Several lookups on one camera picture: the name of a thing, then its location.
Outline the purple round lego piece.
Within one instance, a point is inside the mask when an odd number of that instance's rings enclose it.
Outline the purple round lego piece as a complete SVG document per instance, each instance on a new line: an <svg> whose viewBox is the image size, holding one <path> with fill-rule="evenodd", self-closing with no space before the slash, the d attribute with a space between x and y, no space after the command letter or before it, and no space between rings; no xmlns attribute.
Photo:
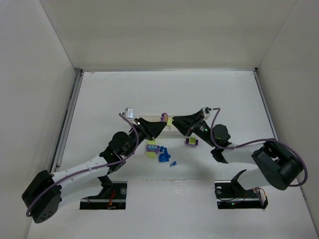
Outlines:
<svg viewBox="0 0 319 239"><path fill-rule="evenodd" d="M155 153L158 154L160 151L160 146L159 145L153 145L153 144L148 144L146 146L146 152L147 153Z"/></svg>

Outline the lime green lego brick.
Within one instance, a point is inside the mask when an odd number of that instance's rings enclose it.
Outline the lime green lego brick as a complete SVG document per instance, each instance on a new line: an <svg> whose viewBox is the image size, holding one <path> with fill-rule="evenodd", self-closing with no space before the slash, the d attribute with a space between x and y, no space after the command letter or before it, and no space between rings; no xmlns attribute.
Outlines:
<svg viewBox="0 0 319 239"><path fill-rule="evenodd" d="M155 140L148 140L148 141L147 141L147 144L148 144L148 145L157 145L157 143L156 143Z"/></svg>

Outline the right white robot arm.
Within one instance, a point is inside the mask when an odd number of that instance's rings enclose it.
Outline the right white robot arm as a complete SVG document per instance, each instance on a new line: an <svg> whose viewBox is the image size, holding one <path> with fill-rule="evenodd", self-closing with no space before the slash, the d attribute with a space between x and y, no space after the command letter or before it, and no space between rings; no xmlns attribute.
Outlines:
<svg viewBox="0 0 319 239"><path fill-rule="evenodd" d="M274 138L262 138L242 144L230 142L231 135L223 124L211 125L206 119L211 108L186 116L174 116L172 124L184 136L197 135L213 149L213 158L223 164L245 163L255 165L252 170L243 170L235 176L244 189L271 185L278 190L304 185L309 177L302 157L290 146Z"/></svg>

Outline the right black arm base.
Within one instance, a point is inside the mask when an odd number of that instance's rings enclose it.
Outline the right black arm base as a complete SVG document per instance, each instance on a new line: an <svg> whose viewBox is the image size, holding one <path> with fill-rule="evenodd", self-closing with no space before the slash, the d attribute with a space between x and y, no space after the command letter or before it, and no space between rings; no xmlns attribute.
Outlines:
<svg viewBox="0 0 319 239"><path fill-rule="evenodd" d="M217 208L220 210L233 209L266 209L268 197L263 188L245 190L238 182L239 177L246 171L237 173L231 180L214 181L214 193Z"/></svg>

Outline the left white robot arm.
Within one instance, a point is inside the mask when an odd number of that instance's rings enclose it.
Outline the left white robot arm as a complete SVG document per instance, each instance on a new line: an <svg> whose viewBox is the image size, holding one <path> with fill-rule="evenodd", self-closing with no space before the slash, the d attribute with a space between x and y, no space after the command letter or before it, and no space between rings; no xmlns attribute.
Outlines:
<svg viewBox="0 0 319 239"><path fill-rule="evenodd" d="M157 138L167 123L138 118L129 125L130 132L115 133L106 149L89 161L64 171L49 173L42 170L37 173L21 196L27 207L26 216L37 224L48 220L59 209L65 193L119 170L143 140Z"/></svg>

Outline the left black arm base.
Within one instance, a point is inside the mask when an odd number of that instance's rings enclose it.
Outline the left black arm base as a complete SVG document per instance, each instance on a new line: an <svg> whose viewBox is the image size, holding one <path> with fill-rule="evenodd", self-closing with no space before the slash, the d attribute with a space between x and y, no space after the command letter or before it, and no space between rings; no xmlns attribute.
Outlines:
<svg viewBox="0 0 319 239"><path fill-rule="evenodd" d="M112 181L108 176L98 178L102 189L99 194L80 201L80 210L125 210L127 181Z"/></svg>

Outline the lime lego plate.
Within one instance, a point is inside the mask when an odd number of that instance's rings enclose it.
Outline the lime lego plate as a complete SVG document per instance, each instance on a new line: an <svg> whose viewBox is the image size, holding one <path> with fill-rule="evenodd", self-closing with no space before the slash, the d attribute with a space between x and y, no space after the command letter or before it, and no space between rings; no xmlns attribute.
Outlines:
<svg viewBox="0 0 319 239"><path fill-rule="evenodd" d="M145 154L148 159L155 159L157 155L155 152L148 152L148 151L145 152Z"/></svg>

